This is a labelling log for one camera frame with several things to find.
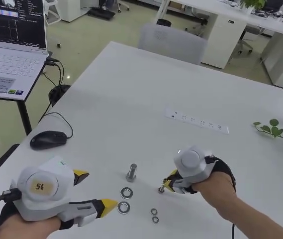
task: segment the hand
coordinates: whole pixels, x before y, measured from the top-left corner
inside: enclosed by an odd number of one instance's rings
[[[203,182],[192,184],[192,189],[201,193],[221,217],[229,220],[230,208],[237,200],[231,177],[226,173],[214,172]]]
[[[46,239],[60,225],[61,221],[57,217],[26,222],[19,214],[15,214],[0,226],[0,239]]]

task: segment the number 56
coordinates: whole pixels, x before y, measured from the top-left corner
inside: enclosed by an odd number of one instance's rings
[[[36,190],[43,190],[44,189],[44,184],[38,183],[36,184]]]

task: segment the metal washer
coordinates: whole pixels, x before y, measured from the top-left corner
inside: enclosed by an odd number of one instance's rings
[[[128,196],[124,195],[124,192],[125,192],[125,191],[128,191],[128,192],[129,192],[129,195],[128,195]],[[121,196],[122,196],[124,199],[130,199],[130,198],[132,197],[132,195],[133,195],[133,192],[132,192],[132,189],[131,189],[131,188],[125,187],[125,188],[121,189],[120,194],[121,194]]]
[[[158,218],[157,216],[153,216],[153,217],[152,217],[152,222],[153,222],[154,224],[157,224],[157,223],[159,222],[159,218]]]
[[[158,214],[158,210],[155,209],[155,208],[152,208],[152,209],[150,210],[150,212],[151,212],[151,214],[152,214],[153,216],[155,216],[155,215]]]
[[[126,206],[127,206],[126,211],[123,211],[123,210],[120,208],[121,205],[126,205]],[[125,201],[122,201],[122,202],[118,203],[117,208],[118,208],[118,211],[119,211],[121,214],[127,214],[127,213],[130,211],[130,205],[129,205],[129,203],[127,203],[127,202],[125,202]]]

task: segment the laptop screen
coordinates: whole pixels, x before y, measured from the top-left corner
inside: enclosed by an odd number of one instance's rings
[[[0,0],[0,41],[46,48],[42,0]]]

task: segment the label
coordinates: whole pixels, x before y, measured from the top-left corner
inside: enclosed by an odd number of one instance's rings
[[[0,77],[0,91],[7,92],[13,85],[15,79]]]
[[[21,96],[21,95],[23,95],[23,92],[24,92],[24,91],[16,91],[16,93],[15,93],[15,94],[16,94],[16,95],[20,95],[20,96]]]
[[[34,194],[39,194],[42,196],[51,195],[53,190],[53,184],[47,182],[41,182],[38,180],[33,180],[30,191]]]

